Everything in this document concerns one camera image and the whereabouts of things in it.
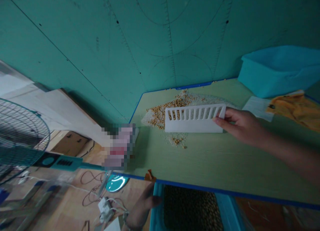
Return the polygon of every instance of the white tag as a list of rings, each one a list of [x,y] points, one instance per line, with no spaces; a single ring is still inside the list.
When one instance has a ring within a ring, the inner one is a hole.
[[[250,111],[257,118],[262,118],[268,122],[271,122],[274,114],[271,112],[266,112],[269,103],[269,99],[252,96],[249,98],[242,110]]]

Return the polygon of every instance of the electric fan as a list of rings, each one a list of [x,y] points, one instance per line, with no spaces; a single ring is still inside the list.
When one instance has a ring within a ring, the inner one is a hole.
[[[39,113],[0,98],[0,185],[30,166],[104,170],[82,158],[45,152],[49,141],[49,128]]]

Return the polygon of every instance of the light green table surface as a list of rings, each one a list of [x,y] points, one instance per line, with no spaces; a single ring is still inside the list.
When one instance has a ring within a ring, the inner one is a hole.
[[[189,89],[192,93],[223,97],[243,107],[252,92],[237,79]],[[131,123],[140,129],[136,141],[135,170],[127,174],[145,176],[148,169],[160,180],[198,185],[284,200],[320,204],[320,192],[270,154],[237,141],[228,133],[188,134],[187,149],[173,147],[165,133],[146,127],[141,119],[147,108],[171,101],[180,90],[162,90],[142,95]],[[320,135],[288,118],[275,115],[262,124],[285,137],[320,147]]]

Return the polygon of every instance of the white plastic comb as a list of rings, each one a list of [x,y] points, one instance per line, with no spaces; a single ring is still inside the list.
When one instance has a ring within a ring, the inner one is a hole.
[[[225,104],[166,108],[166,133],[222,133],[212,118],[224,119]]]

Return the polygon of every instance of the hand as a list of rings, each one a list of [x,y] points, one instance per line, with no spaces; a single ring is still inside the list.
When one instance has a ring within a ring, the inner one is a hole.
[[[150,209],[157,207],[162,202],[161,197],[153,196],[153,189],[154,183],[150,183],[129,213],[126,224],[130,229],[142,230],[142,227],[147,221]]]
[[[271,134],[260,125],[256,117],[249,111],[240,111],[227,107],[225,119],[213,118],[213,121],[233,135],[239,141],[261,148]]]

